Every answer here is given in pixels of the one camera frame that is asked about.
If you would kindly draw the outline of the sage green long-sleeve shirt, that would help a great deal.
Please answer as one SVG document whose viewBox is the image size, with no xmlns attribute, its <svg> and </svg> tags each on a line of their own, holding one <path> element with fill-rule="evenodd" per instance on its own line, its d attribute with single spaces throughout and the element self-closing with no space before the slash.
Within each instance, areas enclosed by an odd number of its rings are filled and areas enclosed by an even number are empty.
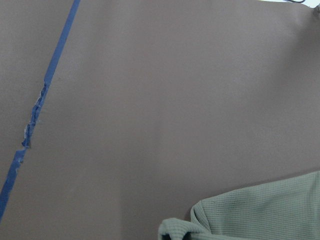
<svg viewBox="0 0 320 240">
<path fill-rule="evenodd" d="M 190 221 L 168 218 L 159 240 L 318 240 L 320 173 L 235 189 L 203 199 Z"/>
</svg>

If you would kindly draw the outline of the frayed blue tape line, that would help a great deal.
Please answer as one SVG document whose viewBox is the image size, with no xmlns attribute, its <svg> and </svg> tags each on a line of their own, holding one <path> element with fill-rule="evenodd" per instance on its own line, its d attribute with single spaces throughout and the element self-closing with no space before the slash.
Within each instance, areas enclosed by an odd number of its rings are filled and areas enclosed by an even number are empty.
<svg viewBox="0 0 320 240">
<path fill-rule="evenodd" d="M 48 64 L 47 70 L 45 72 L 45 75 L 43 78 L 43 87 L 40 91 L 39 97 L 37 98 L 34 106 L 32 107 L 30 120 L 24 128 L 23 141 L 21 142 L 22 148 L 16 150 L 14 157 L 12 159 L 12 162 L 10 164 L 10 167 L 8 169 L 6 179 L 0 191 L 0 217 L 1 218 L 5 214 L 7 204 L 10 199 L 10 194 L 14 188 L 14 185 L 19 173 L 19 168 L 21 167 L 21 164 L 24 162 L 24 157 L 27 150 L 31 147 L 31 139 L 32 139 L 34 129 L 37 125 L 39 115 L 45 103 L 46 96 L 49 92 L 49 88 L 51 86 L 54 74 L 56 72 L 56 68 L 60 61 L 65 44 L 67 42 L 80 2 L 81 2 L 80 0 L 74 0 L 72 2 L 66 21 L 64 23 L 63 29 L 59 36 L 58 42 L 56 44 L 56 47 L 54 49 L 54 52 Z"/>
</svg>

